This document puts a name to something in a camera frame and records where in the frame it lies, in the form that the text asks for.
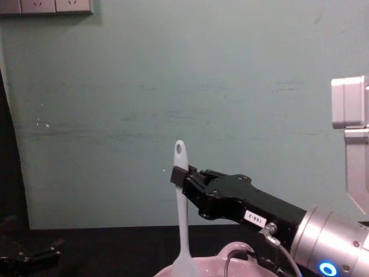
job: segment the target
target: teal wall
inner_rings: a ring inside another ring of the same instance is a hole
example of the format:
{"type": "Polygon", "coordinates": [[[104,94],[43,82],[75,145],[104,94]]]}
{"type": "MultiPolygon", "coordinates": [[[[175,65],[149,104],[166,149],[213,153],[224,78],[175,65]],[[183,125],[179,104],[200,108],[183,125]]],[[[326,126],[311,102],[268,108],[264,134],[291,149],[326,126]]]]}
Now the teal wall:
{"type": "Polygon", "coordinates": [[[96,4],[0,23],[32,228],[176,224],[177,139],[201,169],[363,218],[330,80],[369,68],[367,1],[96,4]]]}

